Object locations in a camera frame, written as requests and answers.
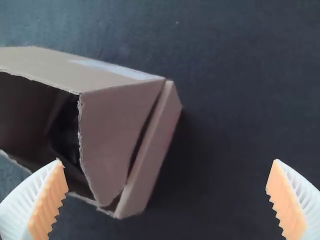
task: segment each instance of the ridged rubber pad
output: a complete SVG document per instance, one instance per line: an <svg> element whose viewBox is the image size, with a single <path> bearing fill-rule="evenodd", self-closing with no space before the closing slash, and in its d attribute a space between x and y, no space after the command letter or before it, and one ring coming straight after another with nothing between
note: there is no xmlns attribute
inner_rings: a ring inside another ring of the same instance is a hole
<svg viewBox="0 0 320 240"><path fill-rule="evenodd" d="M58 159L29 176L0 204L2 240L48 240L68 190Z"/></svg>
<svg viewBox="0 0 320 240"><path fill-rule="evenodd" d="M287 240L320 239L320 192L279 159L273 161L266 184L282 236Z"/></svg>

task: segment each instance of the dark blue surface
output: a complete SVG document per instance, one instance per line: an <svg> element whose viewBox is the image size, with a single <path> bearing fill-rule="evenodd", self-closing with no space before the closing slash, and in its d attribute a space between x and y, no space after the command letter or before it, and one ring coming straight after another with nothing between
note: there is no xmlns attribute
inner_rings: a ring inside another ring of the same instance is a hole
<svg viewBox="0 0 320 240"><path fill-rule="evenodd" d="M52 239L280 240L274 158L320 186L318 0L2 0L0 46L38 45L175 80L184 115L146 212L67 199ZM0 161L1 195L22 178Z"/></svg>

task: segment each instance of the open box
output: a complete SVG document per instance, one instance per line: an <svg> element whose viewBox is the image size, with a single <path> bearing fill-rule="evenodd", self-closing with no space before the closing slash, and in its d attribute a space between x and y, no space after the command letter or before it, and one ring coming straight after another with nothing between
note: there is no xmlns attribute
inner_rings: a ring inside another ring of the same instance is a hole
<svg viewBox="0 0 320 240"><path fill-rule="evenodd" d="M164 77L39 47L0 47L0 149L31 172L59 158L70 194L142 212L182 105Z"/></svg>

